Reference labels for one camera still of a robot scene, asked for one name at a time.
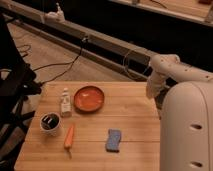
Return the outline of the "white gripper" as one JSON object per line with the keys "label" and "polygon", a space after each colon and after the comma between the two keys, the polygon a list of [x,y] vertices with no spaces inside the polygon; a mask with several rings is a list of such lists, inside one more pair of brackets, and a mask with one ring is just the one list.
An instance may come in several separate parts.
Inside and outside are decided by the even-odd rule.
{"label": "white gripper", "polygon": [[153,71],[147,79],[146,96],[151,99],[157,97],[165,88],[167,77]]}

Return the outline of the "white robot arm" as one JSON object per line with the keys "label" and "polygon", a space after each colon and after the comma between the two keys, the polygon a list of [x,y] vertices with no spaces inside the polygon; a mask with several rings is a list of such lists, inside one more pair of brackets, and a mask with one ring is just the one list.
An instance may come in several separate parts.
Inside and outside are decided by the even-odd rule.
{"label": "white robot arm", "polygon": [[171,78],[160,114],[160,171],[213,171],[213,72],[175,54],[150,59],[146,95],[157,97]]}

